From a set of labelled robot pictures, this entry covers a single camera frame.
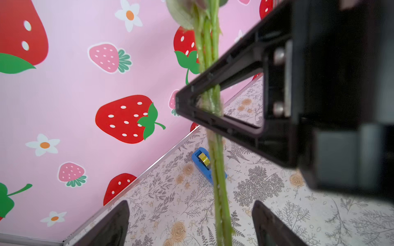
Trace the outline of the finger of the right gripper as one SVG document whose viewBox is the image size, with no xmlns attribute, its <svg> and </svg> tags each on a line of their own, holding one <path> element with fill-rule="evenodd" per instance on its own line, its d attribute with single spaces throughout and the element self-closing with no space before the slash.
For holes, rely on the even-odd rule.
<svg viewBox="0 0 394 246">
<path fill-rule="evenodd" d="M 198 107 L 209 86 L 231 90 L 247 82 L 224 103 L 224 115 L 214 132 L 285 168 L 297 165 L 295 106 L 295 39 L 292 36 L 296 1 L 273 3 L 273 10 L 244 34 L 209 69 L 175 98 L 181 116 L 207 127 L 208 113 Z"/>
</svg>

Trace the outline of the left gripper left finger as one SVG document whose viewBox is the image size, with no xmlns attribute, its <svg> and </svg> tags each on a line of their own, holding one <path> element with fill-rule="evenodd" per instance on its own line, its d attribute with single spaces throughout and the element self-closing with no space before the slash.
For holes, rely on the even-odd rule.
<svg viewBox="0 0 394 246">
<path fill-rule="evenodd" d="M 123 246 L 125 243 L 130 211 L 128 202 L 121 201 L 75 246 Z"/>
</svg>

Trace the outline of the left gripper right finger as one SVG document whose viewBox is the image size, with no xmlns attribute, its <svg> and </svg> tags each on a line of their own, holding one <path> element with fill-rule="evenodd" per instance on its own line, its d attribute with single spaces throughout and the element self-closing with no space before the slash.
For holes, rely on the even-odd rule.
<svg viewBox="0 0 394 246">
<path fill-rule="evenodd" d="M 258 246 L 307 246 L 261 201 L 255 201 L 252 220 Z"/>
</svg>

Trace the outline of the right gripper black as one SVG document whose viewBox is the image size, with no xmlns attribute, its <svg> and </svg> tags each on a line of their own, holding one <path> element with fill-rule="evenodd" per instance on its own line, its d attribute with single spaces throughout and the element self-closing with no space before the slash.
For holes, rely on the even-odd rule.
<svg viewBox="0 0 394 246">
<path fill-rule="evenodd" d="M 393 1 L 293 1 L 292 122 L 313 190 L 394 201 Z"/>
</svg>

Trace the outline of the pink flower bouquet green stems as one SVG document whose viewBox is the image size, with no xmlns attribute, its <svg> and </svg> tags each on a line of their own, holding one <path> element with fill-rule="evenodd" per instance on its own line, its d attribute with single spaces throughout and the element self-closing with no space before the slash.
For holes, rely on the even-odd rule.
<svg viewBox="0 0 394 246">
<path fill-rule="evenodd" d="M 219 60 L 219 8 L 225 1 L 167 1 L 167 9 L 180 26 L 195 33 L 200 72 L 209 79 L 212 68 Z M 223 117 L 220 85 L 209 86 L 200 96 L 198 107 L 208 113 L 207 140 L 211 158 L 211 176 L 214 193 L 216 242 L 219 246 L 233 244 L 234 229 L 231 223 L 224 165 L 222 136 L 214 132 L 215 121 Z"/>
</svg>

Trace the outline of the blue tape dispenser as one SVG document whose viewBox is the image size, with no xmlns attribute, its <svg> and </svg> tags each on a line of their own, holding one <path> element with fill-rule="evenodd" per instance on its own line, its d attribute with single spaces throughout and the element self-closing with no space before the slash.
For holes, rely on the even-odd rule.
<svg viewBox="0 0 394 246">
<path fill-rule="evenodd" d="M 197 169 L 200 173 L 211 183 L 212 180 L 212 172 L 211 172 L 211 158 L 209 151 L 203 147 L 199 147 L 192 154 L 192 161 L 196 165 Z"/>
</svg>

